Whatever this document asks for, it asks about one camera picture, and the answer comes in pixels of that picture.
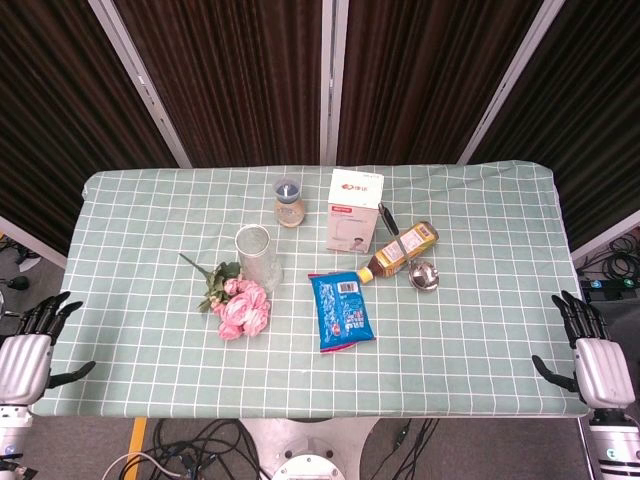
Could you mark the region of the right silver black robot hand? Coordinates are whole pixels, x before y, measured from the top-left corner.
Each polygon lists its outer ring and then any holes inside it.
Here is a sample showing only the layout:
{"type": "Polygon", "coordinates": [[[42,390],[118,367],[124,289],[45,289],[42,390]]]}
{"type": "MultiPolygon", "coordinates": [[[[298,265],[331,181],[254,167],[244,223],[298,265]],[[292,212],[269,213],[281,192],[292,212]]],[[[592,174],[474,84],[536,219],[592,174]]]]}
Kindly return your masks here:
{"type": "Polygon", "coordinates": [[[589,408],[624,410],[636,400],[625,356],[599,310],[563,290],[552,297],[572,350],[574,374],[563,376],[534,355],[537,372],[549,383],[577,393],[589,408]]]}

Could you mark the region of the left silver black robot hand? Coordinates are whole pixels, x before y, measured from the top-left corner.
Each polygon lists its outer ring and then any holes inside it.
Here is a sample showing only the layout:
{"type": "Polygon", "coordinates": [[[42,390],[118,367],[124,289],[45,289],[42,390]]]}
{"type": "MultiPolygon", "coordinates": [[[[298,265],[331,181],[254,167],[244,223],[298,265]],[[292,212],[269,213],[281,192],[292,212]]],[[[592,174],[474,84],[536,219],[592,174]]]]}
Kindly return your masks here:
{"type": "Polygon", "coordinates": [[[48,389],[73,383],[86,377],[96,366],[90,360],[79,369],[53,375],[54,347],[68,317],[78,310],[80,301],[69,303],[70,293],[50,296],[35,307],[13,316],[16,330],[1,337],[1,403],[30,406],[48,389]]]}

